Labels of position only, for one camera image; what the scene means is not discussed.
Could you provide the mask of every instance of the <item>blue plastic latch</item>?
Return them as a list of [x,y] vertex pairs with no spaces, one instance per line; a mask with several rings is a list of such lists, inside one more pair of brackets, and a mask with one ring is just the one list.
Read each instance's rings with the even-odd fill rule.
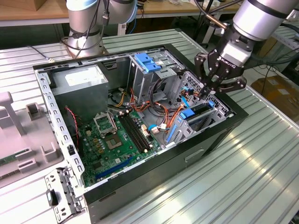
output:
[[181,112],[180,115],[181,115],[182,119],[184,119],[184,120],[187,118],[183,112]]
[[191,116],[193,116],[195,113],[190,109],[186,109],[184,111],[181,112],[181,117],[185,120],[186,118],[189,118]]
[[209,100],[209,105],[210,105],[211,107],[214,107],[214,106],[215,106],[215,103],[214,103],[213,101]]
[[161,66],[157,65],[153,58],[149,57],[146,53],[135,54],[136,61],[146,70],[146,72],[158,71]]
[[170,139],[171,139],[171,137],[172,137],[172,135],[173,135],[173,133],[176,129],[177,129],[177,125],[174,125],[171,132],[170,132],[170,134],[169,134],[169,136],[168,136],[168,138],[167,138],[167,140],[166,140],[166,142],[170,141]]

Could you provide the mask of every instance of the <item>motherboard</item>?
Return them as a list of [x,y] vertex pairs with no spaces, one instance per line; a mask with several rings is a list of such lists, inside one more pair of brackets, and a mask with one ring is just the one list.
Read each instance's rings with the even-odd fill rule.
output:
[[[156,139],[144,130],[137,112],[108,116],[97,115],[94,122],[79,127],[86,187],[161,150]],[[103,134],[104,130],[115,131]]]

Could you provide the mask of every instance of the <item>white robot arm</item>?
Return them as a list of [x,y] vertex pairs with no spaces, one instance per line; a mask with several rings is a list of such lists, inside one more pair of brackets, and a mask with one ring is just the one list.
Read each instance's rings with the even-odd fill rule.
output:
[[102,53],[100,25],[131,22],[137,12],[137,0],[67,0],[66,6],[71,31],[65,44],[80,57]]

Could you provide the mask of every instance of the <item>chip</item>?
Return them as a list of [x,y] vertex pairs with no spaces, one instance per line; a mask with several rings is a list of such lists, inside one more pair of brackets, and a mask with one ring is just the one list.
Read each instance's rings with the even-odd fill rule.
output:
[[101,166],[102,166],[101,162],[97,162],[97,163],[94,163],[94,164],[93,164],[93,168],[94,168],[94,169],[98,169],[98,168],[100,168]]
[[119,146],[122,146],[121,139],[120,139],[120,137],[118,137],[117,134],[110,135],[109,137],[105,138],[105,141],[110,150],[115,149]]

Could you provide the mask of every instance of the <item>blue clip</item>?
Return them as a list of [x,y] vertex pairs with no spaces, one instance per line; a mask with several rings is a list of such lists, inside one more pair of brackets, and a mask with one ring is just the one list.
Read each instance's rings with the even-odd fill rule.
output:
[[214,107],[214,106],[215,106],[215,103],[214,103],[213,101],[209,100],[209,105],[210,105],[211,107]]
[[161,69],[161,66],[156,65],[153,58],[149,57],[146,53],[135,54],[135,59],[146,72],[158,71]]
[[183,112],[181,112],[180,115],[181,115],[182,119],[184,119],[184,120],[187,118]]
[[185,120],[186,118],[189,118],[191,116],[193,116],[195,113],[193,112],[193,110],[191,110],[190,108],[182,111],[180,113],[181,117]]

